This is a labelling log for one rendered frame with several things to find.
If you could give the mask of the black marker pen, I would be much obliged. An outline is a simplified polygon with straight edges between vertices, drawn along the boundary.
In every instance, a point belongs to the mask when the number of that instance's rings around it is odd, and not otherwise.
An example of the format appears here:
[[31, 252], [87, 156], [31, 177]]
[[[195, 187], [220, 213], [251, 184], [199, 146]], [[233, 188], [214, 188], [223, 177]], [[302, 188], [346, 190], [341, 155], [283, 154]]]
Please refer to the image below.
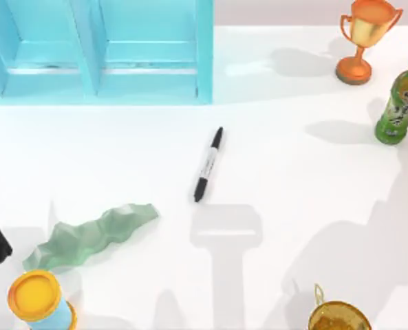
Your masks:
[[213, 169], [216, 156], [222, 141], [222, 136], [223, 136], [224, 129], [222, 127], [219, 127], [213, 141], [211, 142], [211, 146], [206, 158], [206, 161], [204, 163], [204, 166], [200, 172], [199, 179], [197, 181], [197, 185], [195, 187], [195, 191], [193, 194], [194, 202], [198, 203], [202, 200], [204, 193], [206, 191], [206, 187], [208, 184], [208, 180], [211, 174], [211, 171]]

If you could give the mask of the light blue rack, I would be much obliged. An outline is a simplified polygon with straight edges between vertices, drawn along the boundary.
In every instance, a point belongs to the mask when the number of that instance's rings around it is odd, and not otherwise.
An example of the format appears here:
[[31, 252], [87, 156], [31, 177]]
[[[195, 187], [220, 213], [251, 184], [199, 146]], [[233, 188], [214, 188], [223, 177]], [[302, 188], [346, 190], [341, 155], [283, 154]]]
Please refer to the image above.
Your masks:
[[0, 0], [0, 105], [209, 104], [214, 0]]

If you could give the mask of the crumpled green cloth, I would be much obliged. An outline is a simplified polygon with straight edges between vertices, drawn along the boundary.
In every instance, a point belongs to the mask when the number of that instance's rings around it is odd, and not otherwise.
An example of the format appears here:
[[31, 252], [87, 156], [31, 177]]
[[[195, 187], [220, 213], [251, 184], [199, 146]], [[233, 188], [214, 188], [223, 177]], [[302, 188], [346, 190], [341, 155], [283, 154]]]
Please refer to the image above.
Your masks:
[[158, 211], [150, 203], [127, 203], [80, 225], [60, 221], [53, 227], [49, 239], [37, 245], [23, 261], [23, 268], [50, 271], [80, 266], [110, 244], [124, 243], [138, 228], [158, 217]]

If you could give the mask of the green bottle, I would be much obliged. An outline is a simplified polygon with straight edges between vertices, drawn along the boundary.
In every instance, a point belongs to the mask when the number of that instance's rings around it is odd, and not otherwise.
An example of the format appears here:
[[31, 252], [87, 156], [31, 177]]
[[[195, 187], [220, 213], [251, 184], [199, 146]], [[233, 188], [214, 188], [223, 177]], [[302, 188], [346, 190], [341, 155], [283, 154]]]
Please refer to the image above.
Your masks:
[[397, 76], [390, 89], [385, 110], [375, 127], [375, 136], [383, 144], [400, 143], [408, 130], [408, 70]]

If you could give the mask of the gold and orange trophy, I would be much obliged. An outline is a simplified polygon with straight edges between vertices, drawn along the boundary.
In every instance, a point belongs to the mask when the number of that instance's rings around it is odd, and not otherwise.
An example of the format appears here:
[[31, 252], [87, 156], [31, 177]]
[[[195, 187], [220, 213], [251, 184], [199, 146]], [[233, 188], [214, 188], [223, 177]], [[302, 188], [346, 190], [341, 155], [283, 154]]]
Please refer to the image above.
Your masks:
[[382, 39], [400, 20], [403, 9], [395, 8], [387, 0], [355, 0], [351, 15], [342, 15], [343, 36], [355, 44], [356, 53], [342, 58], [336, 65], [336, 76], [348, 85], [363, 85], [372, 76], [371, 65], [363, 59], [363, 52]]

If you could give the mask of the blue can with yellow lid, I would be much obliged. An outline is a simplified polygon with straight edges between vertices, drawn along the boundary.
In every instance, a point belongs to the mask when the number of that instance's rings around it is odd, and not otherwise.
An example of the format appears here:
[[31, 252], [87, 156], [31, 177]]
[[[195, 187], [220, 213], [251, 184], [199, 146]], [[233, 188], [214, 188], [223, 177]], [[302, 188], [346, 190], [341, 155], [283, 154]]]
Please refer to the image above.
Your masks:
[[8, 305], [28, 330], [76, 330], [76, 311], [49, 271], [36, 269], [18, 277], [8, 290]]

